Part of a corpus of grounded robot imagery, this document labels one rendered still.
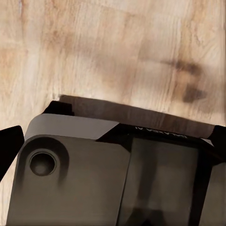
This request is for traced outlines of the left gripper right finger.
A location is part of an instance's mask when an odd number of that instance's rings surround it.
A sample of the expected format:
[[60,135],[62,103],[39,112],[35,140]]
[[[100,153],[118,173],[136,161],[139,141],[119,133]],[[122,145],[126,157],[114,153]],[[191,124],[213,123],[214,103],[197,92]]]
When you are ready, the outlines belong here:
[[215,125],[210,139],[211,143],[226,163],[226,127]]

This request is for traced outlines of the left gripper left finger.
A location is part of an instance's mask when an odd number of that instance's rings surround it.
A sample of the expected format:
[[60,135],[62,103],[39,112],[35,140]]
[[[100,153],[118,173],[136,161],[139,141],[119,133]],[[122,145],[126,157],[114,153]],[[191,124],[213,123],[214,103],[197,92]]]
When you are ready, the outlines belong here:
[[16,158],[24,144],[24,134],[20,125],[0,130],[0,181]]

